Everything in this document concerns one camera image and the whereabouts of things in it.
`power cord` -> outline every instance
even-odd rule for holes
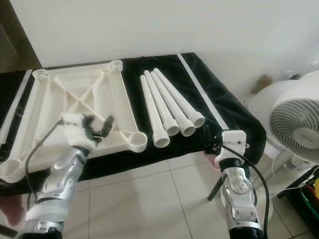
[[[30,172],[29,172],[29,162],[30,162],[32,156],[35,154],[35,152],[40,148],[40,146],[45,142],[45,140],[52,134],[52,132],[55,130],[55,128],[62,123],[63,123],[63,120],[60,119],[54,124],[54,126],[49,130],[49,132],[46,133],[46,135],[42,138],[42,140],[34,147],[34,149],[31,151],[31,153],[29,154],[28,158],[25,161],[25,178],[26,178],[26,181],[28,182],[28,185],[29,185],[29,188],[30,188],[32,194],[34,195],[35,200],[38,199],[38,195],[31,185],[31,178],[30,178]],[[27,199],[28,207],[30,207],[30,197],[31,197],[31,195],[28,196],[28,199]]]
[[[249,164],[250,167],[252,167],[255,172],[258,174],[259,178],[261,179],[264,188],[265,188],[265,194],[266,194],[266,208],[265,208],[265,218],[264,218],[264,237],[265,239],[268,239],[268,235],[267,235],[267,228],[268,228],[268,216],[269,216],[269,203],[270,203],[270,197],[269,197],[269,190],[268,190],[268,186],[266,183],[266,180],[264,179],[263,175],[259,172],[259,170],[255,167],[255,165],[246,157],[244,157],[243,155],[240,155],[239,153],[237,153],[236,151],[232,150],[231,148],[225,146],[225,145],[221,145],[222,148],[228,150],[229,152],[235,154],[236,156],[240,157],[241,159],[243,159],[245,162],[247,162]]]

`white stripe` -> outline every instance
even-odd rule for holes
[[[196,88],[198,89],[199,93],[201,94],[201,96],[203,97],[204,101],[206,102],[210,112],[213,114],[213,116],[215,117],[215,119],[217,120],[218,124],[220,125],[220,127],[223,130],[227,130],[229,129],[229,127],[227,126],[226,122],[224,121],[224,119],[222,118],[222,116],[219,114],[219,112],[217,111],[217,109],[215,108],[213,102],[210,100],[210,98],[208,97],[208,95],[206,94],[205,90],[202,88],[201,84],[199,83],[198,79],[196,78],[196,76],[194,75],[194,73],[192,72],[192,70],[190,69],[189,65],[186,63],[185,59],[183,58],[183,56],[181,54],[177,54],[178,58],[180,59],[180,61],[182,62],[184,68],[186,69],[186,71],[188,72],[190,78],[192,79],[192,81],[194,82]]]
[[[20,87],[18,89],[18,92],[16,93],[15,98],[10,106],[10,109],[9,109],[8,113],[6,114],[4,122],[2,124],[1,129],[0,129],[0,145],[5,143],[5,141],[6,141],[6,138],[8,136],[10,125],[11,125],[11,122],[13,120],[16,108],[17,108],[19,101],[22,97],[26,83],[28,82],[28,80],[30,78],[31,72],[32,72],[31,69],[26,71],[26,73],[22,79],[22,82],[20,84]]]

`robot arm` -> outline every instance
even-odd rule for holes
[[[246,146],[246,134],[241,130],[227,130],[222,134],[222,144],[243,155]],[[227,226],[231,239],[264,239],[254,205],[254,189],[246,177],[242,160],[238,155],[221,149],[215,159],[222,172],[222,194],[225,198]]]
[[[64,132],[69,147],[51,166],[36,204],[27,212],[22,230],[17,239],[60,239],[63,223],[67,219],[70,202],[76,183],[83,171],[87,157],[97,144],[106,137],[113,125],[109,116],[102,130],[93,131],[94,117],[67,114],[63,116]]]

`black tripod leg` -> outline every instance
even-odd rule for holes
[[[221,188],[221,186],[223,186],[223,180],[220,177],[217,181],[217,183],[215,184],[213,190],[211,190],[209,196],[208,196],[208,200],[211,201],[213,200],[213,198],[216,196],[216,194],[218,193],[219,189]]]

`white fan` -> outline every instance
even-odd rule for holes
[[[266,87],[249,102],[248,110],[272,142],[319,164],[319,71]]]

